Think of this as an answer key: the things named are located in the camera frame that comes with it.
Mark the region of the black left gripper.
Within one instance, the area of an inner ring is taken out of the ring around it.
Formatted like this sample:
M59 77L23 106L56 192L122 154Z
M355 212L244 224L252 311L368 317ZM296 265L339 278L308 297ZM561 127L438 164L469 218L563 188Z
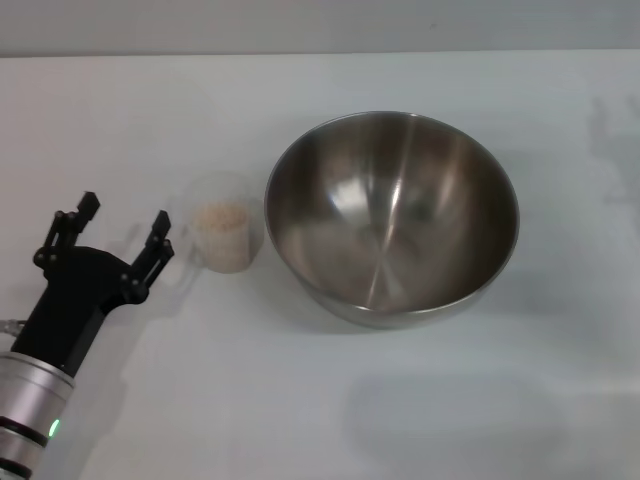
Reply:
M70 377L78 373L106 316L144 302L174 256L165 210L131 265L105 251L73 247L99 208L97 195L87 191L75 211L55 212L44 247L34 255L47 286L11 347Z

